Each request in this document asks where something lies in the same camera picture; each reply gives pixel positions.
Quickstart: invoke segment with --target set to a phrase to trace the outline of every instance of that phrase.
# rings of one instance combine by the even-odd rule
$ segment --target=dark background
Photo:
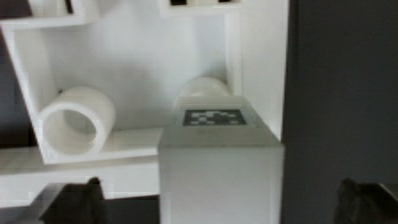
[[[1,18],[28,13],[0,0]],[[341,179],[398,182],[398,1],[291,0],[289,14],[282,223],[327,224]],[[0,65],[0,147],[17,147],[33,136],[3,44]],[[144,209],[113,203],[115,216]]]

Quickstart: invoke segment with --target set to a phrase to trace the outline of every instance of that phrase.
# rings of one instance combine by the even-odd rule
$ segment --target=white partition
[[[55,176],[67,175],[64,170],[74,163],[80,165],[72,175],[90,173],[110,178],[120,172],[142,172],[131,181],[119,182],[122,189],[147,176],[147,185],[138,189],[147,187],[147,194],[158,192],[156,172],[120,159],[156,157],[175,97],[199,77],[213,77],[227,83],[232,95],[248,99],[280,137],[287,0],[227,3],[202,0],[186,1],[184,6],[170,6],[168,1],[71,0],[69,12],[64,1],[30,0],[33,17],[0,22],[39,140],[33,156],[42,157],[42,161],[33,161],[40,169],[32,175],[19,173],[24,166],[16,165],[23,153],[0,152],[0,158],[12,164],[7,174],[0,174],[8,198],[17,198],[19,193],[14,185],[1,185],[5,181],[17,184],[44,175],[24,188],[35,194],[46,183],[56,182]],[[42,111],[74,87],[90,88],[108,98],[115,121],[96,153],[69,155],[64,153],[69,150],[46,144]],[[81,104],[72,103],[72,108],[81,109]],[[60,111],[60,119],[76,131],[96,122],[80,112],[76,109],[71,115],[67,110]],[[113,160],[106,168],[92,166],[87,172],[80,167],[106,163],[104,160]]]

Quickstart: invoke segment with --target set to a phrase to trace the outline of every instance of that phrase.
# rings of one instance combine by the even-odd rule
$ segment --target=white cylinder
[[[87,121],[92,131],[78,130],[71,125],[67,113]],[[115,122],[115,108],[103,93],[87,88],[69,89],[42,109],[39,115],[39,143],[44,149],[64,155],[96,153],[104,145]]]

